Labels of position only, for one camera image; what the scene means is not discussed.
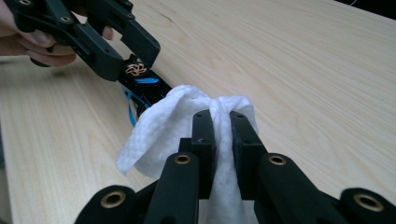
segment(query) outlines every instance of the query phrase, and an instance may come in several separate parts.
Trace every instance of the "black plastic part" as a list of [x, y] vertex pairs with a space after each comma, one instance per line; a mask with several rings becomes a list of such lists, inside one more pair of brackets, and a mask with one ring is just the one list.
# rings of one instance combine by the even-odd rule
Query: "black plastic part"
[[394, 224], [396, 220], [396, 207], [368, 189], [344, 190], [338, 209], [349, 223]]
[[284, 223], [347, 223], [294, 161], [284, 155], [262, 156], [260, 180]]
[[190, 152], [168, 157], [145, 224], [198, 222], [199, 160]]
[[200, 199], [208, 199], [216, 172], [216, 141], [209, 110], [192, 118], [191, 152], [200, 159]]
[[260, 158], [267, 153], [264, 144], [243, 114], [230, 113], [233, 128], [233, 159], [243, 200], [255, 200]]
[[120, 71], [123, 67], [122, 57], [88, 23], [76, 25], [75, 31], [92, 52], [92, 57], [83, 60], [100, 71], [100, 77], [116, 81], [118, 76], [114, 76], [114, 70]]
[[45, 0], [48, 12], [60, 29], [67, 30], [75, 23], [74, 17], [62, 0]]

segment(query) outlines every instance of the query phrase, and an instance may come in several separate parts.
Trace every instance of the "light wood surface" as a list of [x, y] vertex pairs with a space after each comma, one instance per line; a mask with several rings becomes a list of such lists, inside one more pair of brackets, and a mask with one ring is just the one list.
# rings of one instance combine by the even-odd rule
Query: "light wood surface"
[[[246, 95], [267, 149], [319, 189], [338, 198], [362, 187], [396, 203], [396, 21], [331, 0], [133, 3], [169, 84]], [[117, 171], [127, 104], [119, 83], [81, 60], [0, 58], [0, 119], [14, 223], [73, 223], [99, 189], [151, 181]]]

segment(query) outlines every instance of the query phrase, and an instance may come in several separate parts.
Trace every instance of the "white wipe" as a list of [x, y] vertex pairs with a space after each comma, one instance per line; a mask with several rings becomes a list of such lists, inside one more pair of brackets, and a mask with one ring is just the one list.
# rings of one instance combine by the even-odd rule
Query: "white wipe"
[[190, 138], [192, 116], [209, 109], [217, 144], [217, 168], [205, 218], [200, 223], [249, 223], [237, 185], [233, 163], [230, 112], [244, 114], [257, 131], [254, 110], [244, 96], [211, 99], [193, 86], [178, 86], [147, 109], [120, 151], [117, 165], [126, 174], [133, 166], [158, 179], [168, 156], [178, 151], [180, 138]]

